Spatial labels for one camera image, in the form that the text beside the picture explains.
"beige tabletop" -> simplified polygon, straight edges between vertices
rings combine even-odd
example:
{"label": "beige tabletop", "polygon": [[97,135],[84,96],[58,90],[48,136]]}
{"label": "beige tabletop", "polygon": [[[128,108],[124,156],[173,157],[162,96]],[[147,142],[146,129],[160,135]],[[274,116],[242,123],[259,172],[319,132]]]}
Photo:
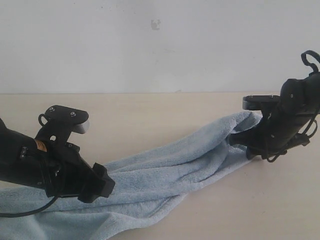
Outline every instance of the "beige tabletop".
{"label": "beige tabletop", "polygon": [[[38,115],[52,105],[89,113],[90,128],[73,133],[90,164],[118,160],[178,140],[242,111],[241,93],[0,95],[8,128],[35,136]],[[320,239],[320,132],[274,163],[253,161],[189,194],[159,223],[113,240]],[[15,186],[0,181],[1,187]]]}

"towel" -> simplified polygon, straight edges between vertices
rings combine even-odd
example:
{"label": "towel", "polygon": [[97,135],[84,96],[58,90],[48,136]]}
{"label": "towel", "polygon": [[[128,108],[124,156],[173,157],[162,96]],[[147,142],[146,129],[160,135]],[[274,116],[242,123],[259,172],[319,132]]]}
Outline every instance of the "towel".
{"label": "towel", "polygon": [[[108,162],[115,180],[109,198],[93,203],[61,198],[45,211],[0,218],[1,240],[106,240],[129,229],[154,225],[184,197],[248,164],[246,147],[228,136],[255,126],[261,115],[242,111],[214,120],[170,144]],[[0,212],[37,209],[50,199],[27,186],[0,190]]]}

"light blue towel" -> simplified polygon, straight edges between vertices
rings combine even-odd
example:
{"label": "light blue towel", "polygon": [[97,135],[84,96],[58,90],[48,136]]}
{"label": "light blue towel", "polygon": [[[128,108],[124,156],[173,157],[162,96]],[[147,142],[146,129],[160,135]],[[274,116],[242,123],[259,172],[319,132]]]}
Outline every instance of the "light blue towel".
{"label": "light blue towel", "polygon": [[[36,215],[0,218],[0,239],[106,240],[125,230],[154,225],[188,193],[249,163],[246,148],[230,146],[228,135],[249,129],[260,119],[250,111],[235,113],[171,144],[107,163],[116,182],[109,198],[91,204],[59,199]],[[2,189],[0,212],[30,211],[49,200],[35,188]]]}

